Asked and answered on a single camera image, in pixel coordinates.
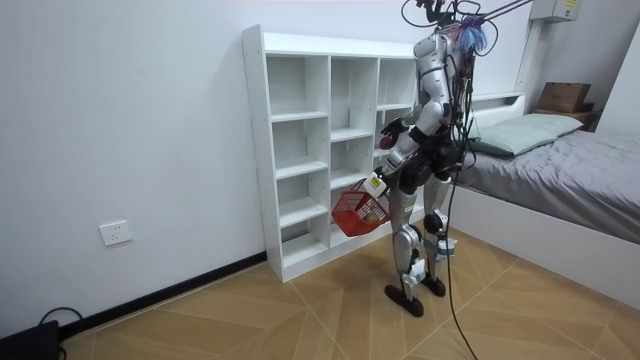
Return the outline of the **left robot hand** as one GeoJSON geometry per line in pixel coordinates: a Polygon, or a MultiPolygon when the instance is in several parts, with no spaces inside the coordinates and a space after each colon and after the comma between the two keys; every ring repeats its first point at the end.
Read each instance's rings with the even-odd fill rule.
{"type": "Polygon", "coordinates": [[[364,180],[363,187],[374,198],[380,198],[387,194],[391,180],[384,173],[384,167],[379,166],[364,180]]]}

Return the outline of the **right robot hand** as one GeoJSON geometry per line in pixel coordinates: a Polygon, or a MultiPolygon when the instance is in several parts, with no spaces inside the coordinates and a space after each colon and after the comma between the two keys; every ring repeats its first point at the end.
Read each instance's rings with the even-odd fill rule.
{"type": "Polygon", "coordinates": [[[400,135],[409,128],[410,125],[403,118],[394,119],[381,130],[383,138],[380,141],[380,147],[383,149],[392,148],[397,143],[400,135]]]}

